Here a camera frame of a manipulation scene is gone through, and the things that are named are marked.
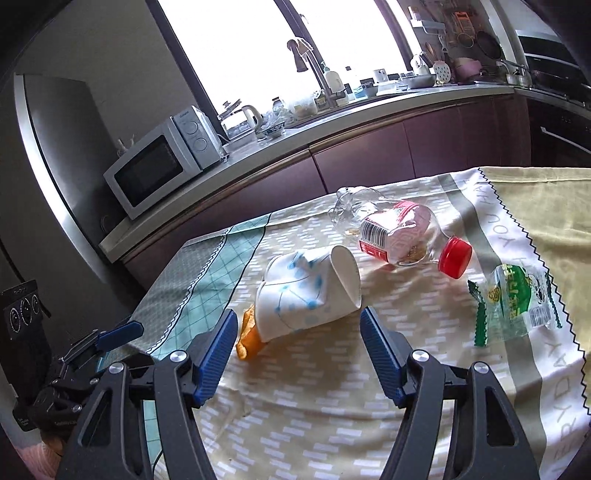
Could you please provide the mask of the pink sleeved right forearm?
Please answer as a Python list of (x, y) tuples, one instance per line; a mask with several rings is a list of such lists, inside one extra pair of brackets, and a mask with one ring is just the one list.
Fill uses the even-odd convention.
[(63, 450), (63, 441), (55, 437), (17, 448), (17, 453), (35, 479), (51, 480), (56, 478)]

